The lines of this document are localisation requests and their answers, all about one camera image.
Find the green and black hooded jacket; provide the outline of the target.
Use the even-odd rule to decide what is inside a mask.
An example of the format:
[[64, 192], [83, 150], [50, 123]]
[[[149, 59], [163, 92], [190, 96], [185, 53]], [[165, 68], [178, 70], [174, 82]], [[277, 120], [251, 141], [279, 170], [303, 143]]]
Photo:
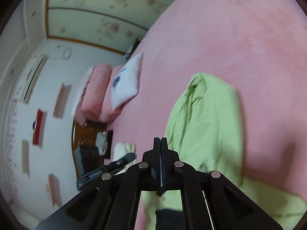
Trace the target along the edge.
[[168, 147], [196, 170], [217, 170], [276, 220], [293, 229], [306, 202], [283, 190], [243, 177], [243, 127], [237, 94], [223, 80], [194, 74], [174, 104], [165, 130]]

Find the white folded clothes stack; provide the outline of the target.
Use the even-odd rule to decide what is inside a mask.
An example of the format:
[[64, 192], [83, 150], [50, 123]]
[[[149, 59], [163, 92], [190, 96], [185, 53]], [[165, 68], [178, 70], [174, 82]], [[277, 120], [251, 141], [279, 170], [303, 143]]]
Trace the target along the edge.
[[123, 156], [128, 153], [135, 153], [136, 152], [136, 145], [135, 143], [122, 143], [118, 142], [114, 147], [113, 153], [113, 161], [119, 160]]

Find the grey plush toy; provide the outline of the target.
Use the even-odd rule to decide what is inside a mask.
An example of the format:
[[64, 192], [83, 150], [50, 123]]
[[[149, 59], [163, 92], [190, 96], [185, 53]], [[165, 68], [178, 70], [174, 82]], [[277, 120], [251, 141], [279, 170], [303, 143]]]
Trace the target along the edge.
[[103, 156], [106, 154], [106, 151], [108, 148], [106, 131], [97, 133], [95, 145], [98, 148], [98, 152], [100, 156]]

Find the brown wooden headboard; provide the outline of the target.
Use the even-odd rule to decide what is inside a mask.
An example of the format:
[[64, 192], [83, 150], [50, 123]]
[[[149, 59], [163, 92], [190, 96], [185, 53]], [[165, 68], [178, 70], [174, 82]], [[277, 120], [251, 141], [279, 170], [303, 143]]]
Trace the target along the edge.
[[80, 178], [82, 175], [77, 168], [77, 158], [75, 157], [74, 150], [82, 144], [94, 146], [96, 143], [97, 134], [99, 132], [106, 131], [106, 129], [107, 124], [103, 124], [100, 122], [86, 121], [85, 125], [81, 126], [78, 124], [78, 122], [73, 121], [71, 134], [71, 149], [77, 178]]

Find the pink folded quilt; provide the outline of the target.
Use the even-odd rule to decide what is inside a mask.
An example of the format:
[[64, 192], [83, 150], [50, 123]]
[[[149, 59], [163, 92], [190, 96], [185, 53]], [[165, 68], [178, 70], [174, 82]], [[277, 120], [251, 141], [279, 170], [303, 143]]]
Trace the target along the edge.
[[111, 106], [112, 84], [122, 66], [112, 68], [109, 64], [98, 64], [82, 73], [71, 115], [80, 125], [87, 121], [110, 123], [121, 113], [122, 106]]

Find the white small pillow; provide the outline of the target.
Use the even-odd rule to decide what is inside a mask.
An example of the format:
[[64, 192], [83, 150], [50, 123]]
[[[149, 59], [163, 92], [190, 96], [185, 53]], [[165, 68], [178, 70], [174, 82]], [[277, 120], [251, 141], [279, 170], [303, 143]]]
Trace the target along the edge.
[[112, 84], [111, 106], [115, 110], [139, 92], [139, 77], [143, 52], [135, 55], [116, 74]]

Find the white air conditioner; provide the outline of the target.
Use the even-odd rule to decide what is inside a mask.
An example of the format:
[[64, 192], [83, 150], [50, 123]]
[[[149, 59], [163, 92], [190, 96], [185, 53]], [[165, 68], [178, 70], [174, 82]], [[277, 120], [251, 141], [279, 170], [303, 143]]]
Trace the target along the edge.
[[26, 67], [18, 81], [14, 98], [19, 102], [28, 104], [35, 87], [36, 81], [48, 60], [48, 55], [35, 53], [26, 64]]

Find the floral wardrobe doors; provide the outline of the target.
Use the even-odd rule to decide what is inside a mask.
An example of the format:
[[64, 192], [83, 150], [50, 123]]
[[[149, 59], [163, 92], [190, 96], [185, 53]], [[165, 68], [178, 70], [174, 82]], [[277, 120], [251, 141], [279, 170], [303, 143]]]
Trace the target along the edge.
[[46, 32], [53, 39], [127, 52], [174, 0], [47, 0]]

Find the pink bed blanket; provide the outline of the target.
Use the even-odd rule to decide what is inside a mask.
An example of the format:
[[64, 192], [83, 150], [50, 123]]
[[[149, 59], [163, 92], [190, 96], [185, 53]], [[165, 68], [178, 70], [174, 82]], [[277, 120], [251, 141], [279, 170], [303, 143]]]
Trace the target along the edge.
[[136, 52], [139, 93], [111, 124], [115, 144], [142, 157], [191, 77], [213, 75], [238, 97], [242, 176], [306, 202], [306, 15], [295, 0], [175, 0]]

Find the red wall frame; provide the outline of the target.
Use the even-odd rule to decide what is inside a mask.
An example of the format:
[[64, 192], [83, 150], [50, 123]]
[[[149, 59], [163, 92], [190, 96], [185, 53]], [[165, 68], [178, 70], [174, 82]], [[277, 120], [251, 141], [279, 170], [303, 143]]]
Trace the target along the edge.
[[47, 112], [39, 108], [36, 113], [35, 121], [32, 124], [32, 145], [38, 146], [40, 148], [42, 148], [43, 146], [43, 135], [46, 123], [46, 116]]

